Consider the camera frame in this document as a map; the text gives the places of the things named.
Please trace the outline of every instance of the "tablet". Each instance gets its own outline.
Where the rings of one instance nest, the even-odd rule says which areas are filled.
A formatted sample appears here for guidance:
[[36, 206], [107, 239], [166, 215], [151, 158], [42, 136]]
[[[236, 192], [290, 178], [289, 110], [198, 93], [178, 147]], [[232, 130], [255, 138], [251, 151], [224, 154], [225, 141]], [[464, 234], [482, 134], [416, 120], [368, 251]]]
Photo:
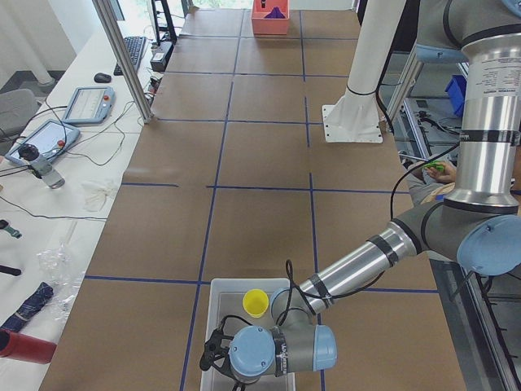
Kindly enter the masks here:
[[62, 121], [71, 125], [101, 124], [114, 101], [111, 87], [79, 87], [74, 91]]
[[32, 144], [48, 160], [54, 160], [63, 151], [76, 141], [80, 130], [72, 125], [48, 120], [32, 132], [22, 143], [17, 143], [5, 155], [5, 158], [17, 165], [27, 165], [27, 161], [20, 158], [18, 150], [24, 144]]

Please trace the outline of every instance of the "computer mouse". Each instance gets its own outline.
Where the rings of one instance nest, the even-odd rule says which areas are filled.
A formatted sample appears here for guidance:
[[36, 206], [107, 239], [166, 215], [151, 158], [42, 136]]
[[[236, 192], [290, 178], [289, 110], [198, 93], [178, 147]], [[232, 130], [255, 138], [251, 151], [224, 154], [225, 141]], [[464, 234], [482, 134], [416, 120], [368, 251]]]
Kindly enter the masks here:
[[112, 80], [111, 75], [107, 75], [106, 73], [96, 73], [94, 75], [94, 81], [97, 83], [110, 83]]

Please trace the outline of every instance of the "white mount bracket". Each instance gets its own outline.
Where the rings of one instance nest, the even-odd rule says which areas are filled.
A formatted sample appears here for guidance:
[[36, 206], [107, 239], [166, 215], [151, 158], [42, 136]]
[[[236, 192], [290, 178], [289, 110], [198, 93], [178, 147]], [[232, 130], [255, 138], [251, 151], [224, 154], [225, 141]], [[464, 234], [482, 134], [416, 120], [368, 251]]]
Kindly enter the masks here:
[[344, 96], [322, 106], [328, 143], [381, 143], [374, 92], [406, 0], [369, 0]]

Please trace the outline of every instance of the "white plastic bin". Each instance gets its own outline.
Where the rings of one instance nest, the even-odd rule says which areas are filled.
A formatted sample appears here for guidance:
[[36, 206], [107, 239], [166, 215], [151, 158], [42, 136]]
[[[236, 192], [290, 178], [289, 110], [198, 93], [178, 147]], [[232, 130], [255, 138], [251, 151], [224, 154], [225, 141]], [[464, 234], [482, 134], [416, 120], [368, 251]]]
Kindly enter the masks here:
[[[275, 325], [271, 314], [266, 311], [261, 318], [250, 317], [243, 308], [244, 293], [259, 288], [270, 296], [279, 288], [289, 287], [287, 279], [214, 279], [210, 286], [210, 302], [208, 304], [208, 321], [206, 324], [206, 340], [217, 328], [221, 319], [228, 314], [245, 318], [248, 322], [270, 329]], [[246, 324], [237, 319], [228, 319], [225, 334], [233, 336]], [[230, 391], [234, 381], [215, 369], [203, 372], [200, 391]], [[295, 391], [295, 374], [287, 376], [262, 376], [255, 384], [247, 386], [247, 391]]]

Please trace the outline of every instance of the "white table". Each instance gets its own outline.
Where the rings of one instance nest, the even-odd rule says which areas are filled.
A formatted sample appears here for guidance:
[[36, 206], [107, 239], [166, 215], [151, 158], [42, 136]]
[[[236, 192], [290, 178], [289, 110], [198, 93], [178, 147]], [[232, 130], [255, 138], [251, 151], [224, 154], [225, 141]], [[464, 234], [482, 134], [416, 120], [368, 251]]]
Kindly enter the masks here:
[[[124, 31], [124, 35], [142, 35], [142, 31], [132, 31], [128, 26], [121, 26], [121, 29]], [[150, 58], [149, 44], [145, 49], [145, 55], [138, 72], [142, 86], [145, 86], [150, 78], [151, 70], [147, 69], [150, 66]], [[96, 86], [93, 80], [94, 74], [104, 72], [112, 75], [115, 64], [116, 59], [105, 32], [100, 29], [86, 43], [73, 61], [49, 95], [47, 103], [52, 107], [68, 104], [72, 93], [78, 86]], [[111, 83], [98, 86], [111, 86], [116, 92], [116, 100], [110, 116], [104, 123], [82, 127], [78, 141], [103, 130], [123, 112], [125, 104], [132, 101], [131, 94], [122, 76], [113, 77]], [[63, 115], [63, 111], [57, 113], [60, 116]], [[52, 112], [38, 116], [29, 124], [23, 135], [30, 134], [41, 123], [51, 118], [55, 118]], [[4, 186], [0, 196], [23, 206], [34, 214], [106, 217], [112, 207], [113, 200], [107, 199], [106, 204], [99, 212], [87, 212], [83, 209], [84, 191], [81, 183], [84, 181], [112, 180], [117, 186], [121, 184], [122, 174], [129, 163], [142, 128], [142, 120], [135, 105], [132, 105], [125, 116], [118, 121], [118, 126], [125, 132], [125, 141], [121, 150], [107, 165], [98, 167], [86, 158], [65, 154], [54, 162], [55, 168], [66, 180], [66, 183], [60, 189], [51, 190], [43, 181], [36, 179], [32, 174], [23, 172], [0, 178], [0, 184]], [[83, 153], [97, 162], [104, 162], [118, 148], [122, 137], [122, 134], [115, 127], [111, 127], [99, 136], [74, 148], [72, 152]], [[0, 170], [10, 167], [12, 165], [6, 160], [0, 164]], [[86, 270], [92, 258], [103, 230], [104, 221], [34, 218], [26, 212], [6, 204], [3, 200], [0, 200], [0, 218], [9, 221], [23, 235], [21, 239], [14, 239], [6, 232], [0, 232], [0, 265], [19, 268], [23, 271], [19, 277], [0, 274], [1, 324], [19, 308], [27, 297], [34, 293], [40, 282], [46, 281], [46, 275], [39, 266], [38, 253], [59, 248], [64, 241], [68, 241], [66, 248], [68, 254], [70, 254], [69, 274], [74, 276], [77, 282], [81, 282], [82, 273]], [[66, 289], [69, 288], [64, 288], [61, 295], [60, 291], [57, 290], [56, 294], [67, 296], [66, 293], [75, 292], [74, 288]], [[22, 332], [37, 338], [58, 342], [65, 323], [65, 319], [56, 320], [56, 315], [59, 314], [58, 306], [50, 302], [28, 323]], [[0, 384], [2, 384], [2, 389], [37, 390], [47, 368], [48, 365], [0, 358]]]

